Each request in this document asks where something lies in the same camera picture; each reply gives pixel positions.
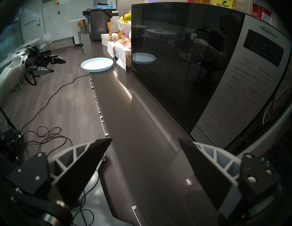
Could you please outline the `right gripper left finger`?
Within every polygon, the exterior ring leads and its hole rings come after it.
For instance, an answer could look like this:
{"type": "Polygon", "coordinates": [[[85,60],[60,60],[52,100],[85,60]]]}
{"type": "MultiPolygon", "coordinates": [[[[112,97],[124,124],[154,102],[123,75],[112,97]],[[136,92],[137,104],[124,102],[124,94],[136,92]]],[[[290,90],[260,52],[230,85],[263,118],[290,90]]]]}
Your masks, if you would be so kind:
{"type": "Polygon", "coordinates": [[[11,190],[12,197],[35,208],[57,208],[57,201],[72,208],[111,142],[111,138],[97,139],[49,159],[44,152],[35,154],[6,176],[21,191],[11,190]]]}

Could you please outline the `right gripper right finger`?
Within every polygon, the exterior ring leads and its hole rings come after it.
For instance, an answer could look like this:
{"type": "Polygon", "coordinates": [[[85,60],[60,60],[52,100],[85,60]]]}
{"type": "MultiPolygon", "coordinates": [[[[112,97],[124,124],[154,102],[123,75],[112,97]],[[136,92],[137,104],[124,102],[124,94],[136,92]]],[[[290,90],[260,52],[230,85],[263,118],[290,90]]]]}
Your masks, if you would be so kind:
{"type": "Polygon", "coordinates": [[[224,149],[178,138],[193,173],[220,215],[218,221],[244,221],[275,200],[282,177],[251,153],[240,158],[224,149]]]}

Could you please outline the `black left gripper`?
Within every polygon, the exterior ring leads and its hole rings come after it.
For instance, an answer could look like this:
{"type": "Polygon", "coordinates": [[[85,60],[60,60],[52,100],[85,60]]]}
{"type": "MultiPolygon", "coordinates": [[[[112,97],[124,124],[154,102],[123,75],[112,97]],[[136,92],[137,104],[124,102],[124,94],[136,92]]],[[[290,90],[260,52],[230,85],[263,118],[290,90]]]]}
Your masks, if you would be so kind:
{"type": "Polygon", "coordinates": [[[36,68],[34,68],[34,76],[42,76],[49,73],[53,73],[54,70],[47,68],[47,65],[49,63],[65,64],[66,61],[59,56],[52,57],[51,55],[45,56],[41,54],[37,55],[29,54],[29,69],[31,69],[33,66],[36,66],[36,68]]]}

